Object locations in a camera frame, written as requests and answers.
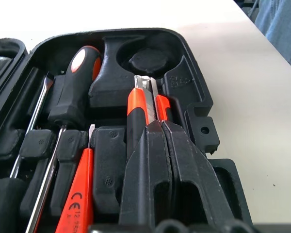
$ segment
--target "black plastic tool case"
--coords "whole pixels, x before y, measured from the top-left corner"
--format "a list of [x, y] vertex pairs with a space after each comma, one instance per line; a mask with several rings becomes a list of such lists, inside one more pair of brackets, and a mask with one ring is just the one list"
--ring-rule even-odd
[[[213, 102], [203, 75], [184, 38], [166, 29], [61, 35], [42, 42], [30, 54], [22, 42], [1, 39], [0, 55], [13, 60], [0, 73], [0, 179], [9, 177], [47, 72], [54, 75], [55, 82], [38, 119], [39, 129], [32, 137], [47, 137], [48, 148], [52, 149], [52, 138], [59, 128], [48, 122], [48, 115], [61, 94], [69, 62], [85, 45], [101, 52], [101, 70], [88, 91], [86, 127], [68, 130], [62, 140], [58, 154], [65, 156], [59, 157], [60, 171], [49, 192], [38, 231], [55, 231], [81, 151], [86, 147], [86, 131], [92, 123], [96, 130], [91, 140], [95, 148], [95, 218], [91, 231], [176, 233], [187, 232], [185, 226], [190, 226], [195, 232], [217, 232], [227, 216], [251, 225], [234, 163], [206, 158], [206, 153], [217, 150], [219, 138], [207, 116]], [[128, 166], [132, 162], [126, 160], [127, 101], [135, 74], [157, 80], [159, 92], [171, 103], [173, 115], [172, 122], [145, 129], [140, 142], [145, 146], [134, 152], [140, 154], [135, 162], [145, 168], [142, 174], [140, 167]], [[163, 134], [168, 143], [173, 142], [168, 148], [159, 146]], [[149, 143], [152, 146], [143, 150]], [[161, 158], [151, 156], [162, 150], [169, 151], [167, 172], [160, 167]], [[22, 162], [18, 177], [28, 185], [32, 179], [37, 183], [41, 180], [48, 160], [47, 151], [43, 153], [42, 160]], [[141, 175], [147, 185], [136, 183], [130, 174]], [[149, 197], [140, 197], [140, 187]], [[37, 192], [38, 188], [32, 188], [31, 195], [36, 195], [34, 190]], [[22, 204], [17, 213], [14, 232], [23, 232], [28, 223], [28, 210], [34, 199], [30, 195], [27, 198], [27, 205]], [[240, 226], [242, 222], [235, 220], [233, 224]]]

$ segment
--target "metal shaft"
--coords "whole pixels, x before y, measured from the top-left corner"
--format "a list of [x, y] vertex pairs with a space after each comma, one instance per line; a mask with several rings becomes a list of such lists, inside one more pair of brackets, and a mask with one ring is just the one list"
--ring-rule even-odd
[[[43, 107], [43, 103], [45, 102], [45, 99], [46, 99], [46, 96], [47, 96], [47, 92], [48, 92], [48, 75], [46, 75], [46, 77], [44, 78], [43, 80], [43, 87], [42, 87], [42, 90], [41, 90], [41, 93], [40, 93], [40, 96], [39, 96], [39, 99], [38, 99], [38, 102], [34, 108], [34, 112], [33, 112], [33, 115], [30, 119], [30, 122], [29, 122], [29, 125], [28, 125], [28, 128], [26, 130], [26, 134], [32, 130], [36, 124], [36, 121], [38, 119], [38, 116], [42, 110], [42, 107]], [[19, 171], [19, 167], [20, 167], [20, 163], [21, 163], [21, 158], [20, 158], [20, 155], [18, 154], [15, 162], [14, 162], [14, 166], [13, 166], [13, 169], [11, 171], [11, 174], [10, 174], [10, 178], [16, 178], [17, 177], [17, 174], [18, 174], [18, 171]]]
[[64, 131], [66, 131], [66, 125], [63, 125], [58, 133], [58, 138], [56, 141], [54, 152], [53, 152], [52, 157], [48, 163], [47, 170], [44, 174], [41, 188], [40, 188], [37, 200], [34, 204], [33, 212], [30, 216], [28, 226], [27, 226], [26, 231], [25, 231], [26, 233], [34, 233], [37, 230], [37, 226], [38, 226], [41, 214], [43, 212], [43, 207], [44, 207], [44, 204], [45, 204], [45, 201], [47, 199], [48, 192], [49, 192], [49, 187], [52, 183], [52, 180], [53, 180], [53, 177], [55, 174], [55, 170], [56, 170], [56, 166], [58, 163], [57, 158], [56, 158], [56, 150], [57, 150], [60, 138], [61, 138]]

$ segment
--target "tool case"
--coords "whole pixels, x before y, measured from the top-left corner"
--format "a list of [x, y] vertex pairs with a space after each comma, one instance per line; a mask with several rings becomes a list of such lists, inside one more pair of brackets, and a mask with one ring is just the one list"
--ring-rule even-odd
[[[101, 69], [88, 89], [83, 126], [68, 128], [58, 143], [59, 165], [37, 232], [56, 230], [90, 124], [96, 129], [90, 139], [94, 223], [88, 232], [257, 232], [235, 164], [211, 159], [220, 144], [208, 116], [213, 102], [188, 44], [174, 31], [153, 28], [56, 36], [29, 54], [21, 41], [0, 39], [0, 56], [11, 58], [0, 71], [0, 180], [8, 179], [17, 155], [22, 157], [17, 175], [22, 188], [0, 191], [0, 209], [10, 210], [0, 215], [0, 232], [25, 232], [60, 129], [48, 117], [82, 46], [100, 51]], [[54, 83], [35, 128], [26, 134], [46, 75]], [[146, 126], [128, 157], [134, 75], [156, 80], [172, 120]]]

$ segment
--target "denim jeans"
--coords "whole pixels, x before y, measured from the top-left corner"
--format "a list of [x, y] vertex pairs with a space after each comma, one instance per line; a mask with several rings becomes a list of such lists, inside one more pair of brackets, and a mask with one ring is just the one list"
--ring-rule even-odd
[[291, 0], [259, 0], [255, 25], [291, 65]]

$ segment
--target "table surface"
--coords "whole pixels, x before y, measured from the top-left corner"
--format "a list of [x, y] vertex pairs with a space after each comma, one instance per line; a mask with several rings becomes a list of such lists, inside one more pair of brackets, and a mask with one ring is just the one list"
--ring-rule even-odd
[[254, 223], [291, 223], [291, 66], [232, 0], [0, 1], [0, 38], [31, 50], [63, 33], [163, 27], [182, 34], [205, 77], [221, 144]]

